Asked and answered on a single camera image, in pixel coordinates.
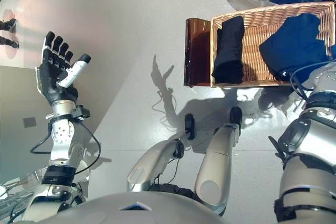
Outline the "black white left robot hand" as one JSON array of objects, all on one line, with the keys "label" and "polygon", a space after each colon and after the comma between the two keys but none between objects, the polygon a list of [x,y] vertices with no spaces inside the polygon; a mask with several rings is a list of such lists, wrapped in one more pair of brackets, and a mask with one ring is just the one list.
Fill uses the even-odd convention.
[{"label": "black white left robot hand", "polygon": [[36,67],[37,88],[50,105],[60,100],[76,102],[78,91],[73,83],[89,64],[91,57],[83,54],[73,64],[69,45],[62,37],[49,31],[41,50],[41,64]]}]

